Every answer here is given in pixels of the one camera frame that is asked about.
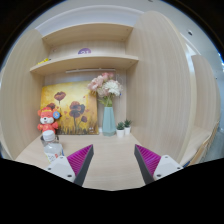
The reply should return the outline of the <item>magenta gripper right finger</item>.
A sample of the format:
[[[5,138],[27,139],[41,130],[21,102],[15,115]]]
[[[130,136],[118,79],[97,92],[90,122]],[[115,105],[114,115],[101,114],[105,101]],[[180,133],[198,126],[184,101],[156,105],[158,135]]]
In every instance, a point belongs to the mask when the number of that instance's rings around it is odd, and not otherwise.
[[[150,184],[182,169],[182,166],[169,155],[159,156],[140,145],[135,145],[134,155],[145,184]]]

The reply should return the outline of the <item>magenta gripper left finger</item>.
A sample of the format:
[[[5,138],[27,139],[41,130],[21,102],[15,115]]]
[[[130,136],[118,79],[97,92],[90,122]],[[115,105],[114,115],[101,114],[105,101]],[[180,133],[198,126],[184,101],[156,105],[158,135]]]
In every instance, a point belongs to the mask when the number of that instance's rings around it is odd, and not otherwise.
[[[93,145],[88,145],[68,157],[59,156],[46,170],[78,186],[82,186],[93,155]]]

